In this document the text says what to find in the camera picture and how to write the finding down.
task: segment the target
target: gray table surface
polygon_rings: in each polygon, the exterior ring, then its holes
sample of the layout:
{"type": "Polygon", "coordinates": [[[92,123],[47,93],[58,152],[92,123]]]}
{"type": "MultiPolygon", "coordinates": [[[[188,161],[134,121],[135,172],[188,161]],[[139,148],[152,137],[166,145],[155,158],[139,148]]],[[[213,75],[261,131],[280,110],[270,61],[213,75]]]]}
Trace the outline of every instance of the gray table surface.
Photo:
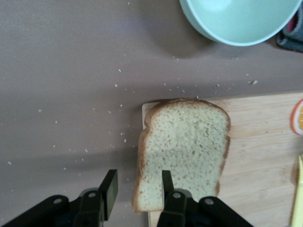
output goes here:
{"type": "Polygon", "coordinates": [[[275,38],[207,40],[177,0],[0,0],[0,225],[116,168],[105,226],[147,226],[131,208],[142,104],[302,90],[302,74],[275,38]]]}

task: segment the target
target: screw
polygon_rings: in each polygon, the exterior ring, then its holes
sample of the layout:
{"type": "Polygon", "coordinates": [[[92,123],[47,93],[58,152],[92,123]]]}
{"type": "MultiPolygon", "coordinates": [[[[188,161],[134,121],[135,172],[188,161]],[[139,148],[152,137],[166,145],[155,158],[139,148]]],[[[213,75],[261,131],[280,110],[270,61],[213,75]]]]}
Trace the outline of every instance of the screw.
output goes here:
{"type": "Polygon", "coordinates": [[[58,199],[55,199],[55,200],[53,201],[53,204],[58,204],[58,203],[60,203],[60,202],[62,202],[62,199],[61,199],[61,198],[58,198],[58,199]]]}
{"type": "Polygon", "coordinates": [[[176,199],[179,199],[179,198],[181,198],[181,194],[179,193],[179,192],[175,192],[175,193],[173,193],[173,195],[172,195],[174,198],[176,198],[176,199]]]}
{"type": "Polygon", "coordinates": [[[96,194],[94,193],[94,192],[91,192],[90,194],[89,194],[89,197],[90,198],[93,198],[93,197],[95,197],[96,196],[96,194]]]}
{"type": "Polygon", "coordinates": [[[214,201],[213,201],[212,199],[210,199],[210,198],[206,198],[206,199],[204,200],[204,202],[205,202],[207,205],[213,205],[213,204],[214,204],[214,201]]]}

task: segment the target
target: orange slice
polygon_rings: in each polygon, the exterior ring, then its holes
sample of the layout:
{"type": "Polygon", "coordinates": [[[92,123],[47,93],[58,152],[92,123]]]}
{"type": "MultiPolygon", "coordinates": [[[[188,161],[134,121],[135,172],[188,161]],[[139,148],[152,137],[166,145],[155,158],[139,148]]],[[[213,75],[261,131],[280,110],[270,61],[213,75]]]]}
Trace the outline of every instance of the orange slice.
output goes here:
{"type": "Polygon", "coordinates": [[[291,126],[295,133],[303,135],[303,99],[294,108],[291,126]]]}

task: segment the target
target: bowl rim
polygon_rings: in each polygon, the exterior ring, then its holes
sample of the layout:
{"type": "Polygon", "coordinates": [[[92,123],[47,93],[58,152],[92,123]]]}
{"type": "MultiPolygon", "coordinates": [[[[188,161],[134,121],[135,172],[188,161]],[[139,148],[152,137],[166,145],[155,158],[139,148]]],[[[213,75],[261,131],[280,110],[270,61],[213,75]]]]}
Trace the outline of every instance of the bowl rim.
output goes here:
{"type": "Polygon", "coordinates": [[[259,44],[271,37],[273,37],[274,35],[276,35],[279,31],[281,31],[283,29],[283,27],[291,20],[291,18],[295,15],[295,13],[297,12],[297,10],[300,7],[300,4],[302,3],[303,0],[297,0],[297,3],[295,5],[295,7],[293,8],[293,11],[291,12],[291,14],[286,18],[286,20],[277,28],[275,29],[273,32],[271,32],[270,34],[264,36],[263,38],[260,38],[258,40],[255,41],[251,41],[251,42],[234,42],[234,41],[228,41],[226,39],[220,38],[219,36],[217,36],[215,33],[211,32],[207,26],[200,20],[198,14],[196,13],[192,2],[195,0],[179,0],[180,2],[186,2],[186,4],[189,7],[189,11],[192,14],[193,18],[196,20],[196,22],[199,24],[199,26],[208,34],[210,35],[213,39],[224,43],[224,44],[228,44],[228,45],[232,45],[232,46],[251,46],[251,45],[255,45],[255,44],[259,44]]]}

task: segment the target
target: bread crust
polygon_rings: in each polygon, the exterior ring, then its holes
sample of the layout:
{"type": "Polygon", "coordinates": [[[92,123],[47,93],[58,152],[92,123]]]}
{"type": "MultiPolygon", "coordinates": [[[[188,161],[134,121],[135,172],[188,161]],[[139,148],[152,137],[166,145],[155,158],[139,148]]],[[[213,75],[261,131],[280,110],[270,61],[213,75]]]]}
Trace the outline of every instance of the bread crust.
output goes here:
{"type": "MultiPolygon", "coordinates": [[[[207,102],[205,100],[200,100],[200,99],[191,99],[191,98],[182,98],[182,99],[172,99],[166,102],[160,102],[158,104],[156,104],[153,108],[151,108],[149,110],[149,112],[146,114],[145,119],[144,119],[144,124],[146,126],[146,128],[141,132],[140,137],[139,137],[139,142],[138,142],[138,157],[137,157],[137,178],[135,181],[135,185],[134,185],[134,193],[133,193],[133,199],[132,199],[132,208],[134,210],[135,213],[141,213],[142,210],[139,207],[139,202],[138,202],[138,197],[139,197],[139,184],[140,181],[142,179],[143,176],[143,169],[145,166],[144,163],[144,156],[145,156],[145,152],[146,152],[146,139],[149,135],[149,131],[151,130],[150,126],[152,125],[152,121],[154,120],[154,117],[156,115],[157,112],[159,112],[162,108],[165,108],[167,106],[170,105],[176,105],[182,102],[186,102],[186,103],[192,103],[193,105],[196,105],[197,103],[201,103],[203,105],[208,105],[210,107],[213,108],[217,108],[219,110],[221,110],[224,115],[226,116],[226,130],[227,132],[229,132],[230,128],[231,128],[231,120],[228,116],[228,114],[219,106],[212,104],[210,102],[207,102]]],[[[230,137],[226,136],[226,146],[225,146],[225,152],[223,154],[223,161],[220,165],[220,175],[222,174],[222,171],[224,169],[224,165],[225,165],[225,161],[228,155],[228,150],[229,150],[229,145],[230,145],[230,137]]],[[[216,185],[216,189],[215,189],[215,193],[216,195],[218,195],[220,191],[220,183],[219,181],[217,182],[216,185]]]]}

